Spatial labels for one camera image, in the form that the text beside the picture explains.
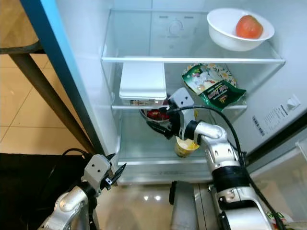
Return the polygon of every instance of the tiled floor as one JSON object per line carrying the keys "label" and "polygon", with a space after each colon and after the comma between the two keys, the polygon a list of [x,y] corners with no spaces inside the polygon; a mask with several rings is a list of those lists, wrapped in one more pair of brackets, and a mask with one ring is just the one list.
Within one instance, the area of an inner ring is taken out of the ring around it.
{"label": "tiled floor", "polygon": [[[48,57],[31,55],[81,124]],[[81,144],[8,55],[0,55],[0,152],[58,155]]]}

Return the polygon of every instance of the white container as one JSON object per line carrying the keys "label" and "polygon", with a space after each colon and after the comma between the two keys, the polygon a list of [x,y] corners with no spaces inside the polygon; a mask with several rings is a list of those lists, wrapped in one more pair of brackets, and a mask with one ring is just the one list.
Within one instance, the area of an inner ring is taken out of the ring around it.
{"label": "white container", "polygon": [[166,99],[163,62],[124,62],[119,97],[124,105],[162,105]]}
{"label": "white container", "polygon": [[[245,16],[251,15],[258,20],[263,27],[263,32],[258,39],[247,39],[236,36],[236,25]],[[209,35],[211,39],[222,48],[232,51],[248,51],[256,48],[265,40],[274,35],[272,24],[261,16],[233,8],[220,8],[209,12],[207,15],[209,23]]]}

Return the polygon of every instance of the red tomato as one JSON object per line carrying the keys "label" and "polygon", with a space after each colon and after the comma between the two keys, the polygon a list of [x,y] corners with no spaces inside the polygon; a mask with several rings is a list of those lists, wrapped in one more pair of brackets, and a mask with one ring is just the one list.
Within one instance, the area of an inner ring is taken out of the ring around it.
{"label": "red tomato", "polygon": [[243,16],[236,25],[236,35],[243,38],[257,39],[262,31],[262,25],[250,15]]}

